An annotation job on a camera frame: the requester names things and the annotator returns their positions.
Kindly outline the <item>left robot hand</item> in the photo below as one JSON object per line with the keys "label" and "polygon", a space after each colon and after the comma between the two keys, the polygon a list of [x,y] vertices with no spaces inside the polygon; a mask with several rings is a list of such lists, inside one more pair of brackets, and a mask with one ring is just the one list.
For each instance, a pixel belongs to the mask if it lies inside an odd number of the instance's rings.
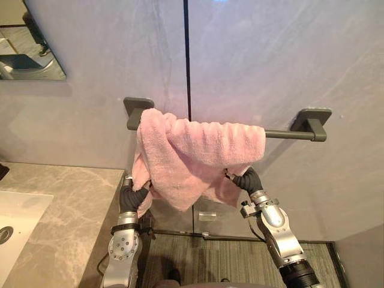
{"label": "left robot hand", "polygon": [[133,189],[133,177],[124,176],[122,187],[119,192],[119,213],[137,212],[139,206],[144,202],[151,187],[151,182],[147,181],[138,190]]}

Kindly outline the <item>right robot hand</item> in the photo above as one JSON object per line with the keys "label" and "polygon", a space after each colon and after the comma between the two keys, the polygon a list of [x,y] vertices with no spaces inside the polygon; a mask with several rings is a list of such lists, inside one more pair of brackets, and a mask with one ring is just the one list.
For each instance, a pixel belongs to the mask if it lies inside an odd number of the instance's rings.
{"label": "right robot hand", "polygon": [[249,167],[242,176],[232,174],[227,169],[224,170],[224,174],[237,187],[245,190],[249,196],[259,190],[263,190],[262,182],[252,167]]}

